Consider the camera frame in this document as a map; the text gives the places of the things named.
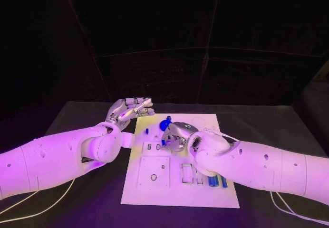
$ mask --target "blue object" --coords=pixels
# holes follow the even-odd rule
[[[222,176],[220,176],[220,182],[222,182],[222,187],[226,188],[227,187],[227,183],[226,183],[225,177],[222,177]]]
[[[219,186],[217,176],[214,176],[214,177],[207,177],[207,181],[209,181],[209,186],[210,186],[210,187]]]
[[[165,130],[165,128],[167,128],[167,126],[168,126],[170,123],[171,123],[171,117],[167,116],[165,119],[161,120],[161,122],[160,122],[160,129],[161,129],[163,131]]]

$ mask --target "table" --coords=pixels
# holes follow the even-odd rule
[[[103,121],[111,103],[67,102],[46,135],[85,128]],[[157,113],[216,114],[220,131],[239,140],[262,143],[284,150],[326,157],[289,106],[239,106],[154,104]],[[124,131],[132,133],[135,120]],[[121,205],[129,149],[121,148],[112,163],[74,180],[72,188],[41,215],[0,224],[1,227],[324,227],[324,225],[281,212],[272,205],[269,193],[235,184],[239,209]],[[57,200],[69,183],[40,191],[0,220],[40,212]],[[0,210],[27,194],[0,201]],[[329,207],[302,197],[281,194],[295,213],[329,220]]]

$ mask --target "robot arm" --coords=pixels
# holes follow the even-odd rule
[[[170,123],[170,131],[177,127],[174,132],[187,132],[190,129],[183,124],[177,126]],[[258,143],[227,143],[222,135],[204,129],[184,138],[190,161],[203,175],[214,176],[219,173],[253,189],[300,195],[329,205],[327,158],[292,153]],[[165,148],[174,150],[177,145],[183,143],[165,143]]]
[[[121,130],[131,118],[154,114],[150,106],[150,98],[119,99],[96,126],[44,136],[1,153],[0,200],[51,188],[111,162],[134,139]]]

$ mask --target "cable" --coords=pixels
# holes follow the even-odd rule
[[[61,197],[57,199],[57,201],[54,202],[54,204],[53,204],[46,210],[43,210],[41,212],[38,212],[38,213],[34,214],[34,215],[28,215],[28,216],[15,218],[15,219],[12,218],[12,219],[0,221],[0,223],[11,222],[11,221],[21,220],[21,219],[27,219],[27,218],[30,218],[30,217],[34,217],[34,216],[40,215],[43,212],[46,212],[46,211],[56,205],[56,203],[61,200],[61,198],[64,197],[64,195],[66,195],[66,193],[67,193],[67,191],[69,191],[69,189],[70,189],[70,186],[72,186],[72,184],[73,184],[73,180],[72,180],[72,182],[70,182],[70,185],[69,185],[69,187],[67,187],[67,189],[66,189],[66,191],[64,191]],[[12,208],[18,203],[15,203],[15,204],[14,204],[11,207],[8,207],[4,211],[7,211],[10,208]]]
[[[272,204],[275,205],[275,207],[276,207],[276,209],[278,209],[279,211],[285,212],[285,213],[289,214],[289,215],[297,216],[298,218],[301,218],[301,219],[304,219],[304,220],[317,222],[317,223],[320,223],[320,224],[329,226],[329,222],[327,222],[327,221],[317,220],[317,219],[313,219],[313,218],[308,218],[308,217],[305,217],[305,216],[301,216],[301,215],[295,214],[294,211],[291,210],[291,208],[288,207],[288,205],[287,205],[285,201],[282,200],[282,198],[281,198],[281,196],[279,196],[278,193],[276,193],[276,195],[278,195],[278,197],[279,197],[279,199],[281,199],[284,205],[287,206],[287,208],[288,208],[288,210],[289,210],[291,212],[288,212],[288,211],[279,209],[279,207],[276,206],[276,204],[275,204],[275,202],[274,202],[274,199],[272,199]]]
[[[21,201],[18,201],[15,204],[12,204],[5,210],[2,210],[1,212],[0,212],[0,214],[1,213],[4,213],[10,208],[12,208],[14,206],[17,206],[21,202],[24,202],[36,193],[37,193],[38,191],[36,191],[33,194],[30,194]]]

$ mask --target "white board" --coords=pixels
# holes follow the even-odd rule
[[[219,186],[209,187],[207,177],[188,165],[186,149],[177,153],[158,149],[158,124],[167,116],[171,122],[219,131],[214,114],[155,114],[137,119],[121,204],[239,208],[233,183],[226,180],[223,188],[217,176]]]

